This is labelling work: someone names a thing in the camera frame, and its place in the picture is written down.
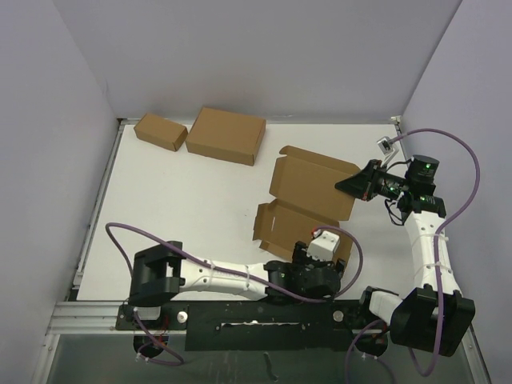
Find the flat cardboard box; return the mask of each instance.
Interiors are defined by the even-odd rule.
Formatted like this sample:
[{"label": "flat cardboard box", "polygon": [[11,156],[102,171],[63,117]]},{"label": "flat cardboard box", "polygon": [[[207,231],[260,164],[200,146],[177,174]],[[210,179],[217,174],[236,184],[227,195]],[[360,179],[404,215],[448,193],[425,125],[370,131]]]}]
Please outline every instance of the flat cardboard box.
[{"label": "flat cardboard box", "polygon": [[253,166],[266,120],[203,107],[186,138],[192,154]]},{"label": "flat cardboard box", "polygon": [[[334,184],[360,171],[358,166],[293,146],[279,151],[270,193],[276,197],[260,204],[254,220],[253,240],[260,248],[291,260],[294,245],[309,244],[312,229],[338,226],[348,220],[354,198],[336,190]],[[352,240],[342,235],[333,261],[348,262]]]}]

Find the black mounting base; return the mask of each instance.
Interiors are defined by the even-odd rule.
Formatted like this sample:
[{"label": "black mounting base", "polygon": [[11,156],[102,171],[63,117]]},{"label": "black mounting base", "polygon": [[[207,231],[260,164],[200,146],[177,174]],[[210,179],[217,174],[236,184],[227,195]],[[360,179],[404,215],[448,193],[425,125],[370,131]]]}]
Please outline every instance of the black mounting base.
[{"label": "black mounting base", "polygon": [[[186,350],[347,350],[353,340],[352,330],[376,319],[360,308],[358,300],[286,306],[251,301],[171,301],[162,306],[158,320],[144,321],[144,325],[150,330],[186,330]],[[177,320],[180,311],[188,315],[183,324]],[[133,307],[120,306],[116,330],[138,329]],[[382,354],[382,340],[377,346],[368,338],[362,338],[365,352]]]}]

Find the glass panel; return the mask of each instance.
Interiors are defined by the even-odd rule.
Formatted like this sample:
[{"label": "glass panel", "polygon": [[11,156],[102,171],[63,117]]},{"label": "glass panel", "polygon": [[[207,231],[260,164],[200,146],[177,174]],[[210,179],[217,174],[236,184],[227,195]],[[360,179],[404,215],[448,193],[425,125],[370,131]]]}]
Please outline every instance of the glass panel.
[{"label": "glass panel", "polygon": [[[182,351],[183,336],[173,337],[173,348]],[[343,383],[345,353],[314,349],[269,352],[271,367],[263,352],[219,351],[183,352],[187,363],[180,367],[136,362],[132,336],[63,335],[60,338],[49,384],[280,384]],[[362,359],[355,352],[350,364],[350,384],[392,383],[378,362]],[[422,366],[430,354],[417,353]],[[440,358],[429,378],[419,376],[402,346],[390,345],[382,356],[397,378],[396,383],[474,383],[462,346],[451,358]]]}]

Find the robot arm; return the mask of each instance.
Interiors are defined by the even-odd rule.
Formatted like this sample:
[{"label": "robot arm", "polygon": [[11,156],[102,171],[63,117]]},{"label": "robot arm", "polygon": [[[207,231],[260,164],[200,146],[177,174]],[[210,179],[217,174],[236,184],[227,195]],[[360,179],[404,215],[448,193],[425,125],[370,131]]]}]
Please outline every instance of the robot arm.
[{"label": "robot arm", "polygon": [[[382,151],[391,156],[395,152],[389,139],[379,141]],[[434,176],[439,162],[434,158],[415,155],[408,161],[404,178],[389,174],[386,162],[370,160],[358,174],[336,183],[335,188],[355,198],[369,201],[381,195],[386,198],[390,217],[400,220],[409,235],[414,265],[414,288],[403,300],[396,294],[369,287],[362,304],[372,314],[390,326],[395,344],[432,351],[435,320],[438,316],[438,284],[436,266],[441,270],[444,298],[443,332],[440,354],[451,356],[474,317],[472,300],[463,298],[451,269],[444,231],[436,234],[444,223],[446,210],[441,198],[434,196]],[[396,204],[400,217],[391,212]],[[434,237],[438,236],[439,262],[434,260]]]},{"label": "robot arm", "polygon": [[[325,236],[318,236],[308,247],[297,242],[292,262],[274,260],[244,265],[204,260],[211,266],[238,274],[205,268],[162,246],[154,246],[135,255],[128,303],[132,306],[157,307],[181,292],[191,291],[235,294],[249,300],[267,302],[296,302],[269,288],[266,283],[306,298],[332,297],[340,290],[345,264],[331,261],[340,237],[331,233],[328,235],[329,241],[325,241]],[[170,243],[182,248],[180,242]]]}]

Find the cable tie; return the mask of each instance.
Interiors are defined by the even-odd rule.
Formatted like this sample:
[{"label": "cable tie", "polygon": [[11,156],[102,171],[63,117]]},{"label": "cable tie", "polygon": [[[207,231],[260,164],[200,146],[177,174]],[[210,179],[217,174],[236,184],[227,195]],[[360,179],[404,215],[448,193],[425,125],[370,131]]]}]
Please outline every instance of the cable tie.
[{"label": "cable tie", "polygon": [[249,289],[250,286],[250,273],[249,273],[249,266],[244,266],[246,268],[247,276],[246,276],[246,284],[243,287],[243,290],[246,291]]},{"label": "cable tie", "polygon": [[209,260],[210,262],[210,278],[208,279],[208,284],[206,285],[206,288],[204,290],[207,290],[211,287],[211,282],[214,280],[214,269],[216,265],[214,264],[213,260]]},{"label": "cable tie", "polygon": [[452,269],[447,267],[447,266],[444,266],[443,264],[441,264],[441,262],[434,262],[434,263],[431,263],[431,264],[423,264],[422,266],[419,267],[419,269],[416,271],[416,273],[414,274],[414,276],[416,276],[417,274],[419,274],[423,268],[425,267],[428,267],[428,266],[433,266],[433,267],[436,267],[438,266],[439,268],[443,268],[444,270],[447,270],[449,273],[452,273]]},{"label": "cable tie", "polygon": [[414,245],[418,242],[418,240],[420,238],[435,238],[436,236],[438,236],[439,239],[444,240],[445,242],[448,242],[448,240],[449,240],[448,236],[445,236],[443,234],[420,234],[420,235],[418,235],[416,240],[413,241],[412,247],[414,247]]}]

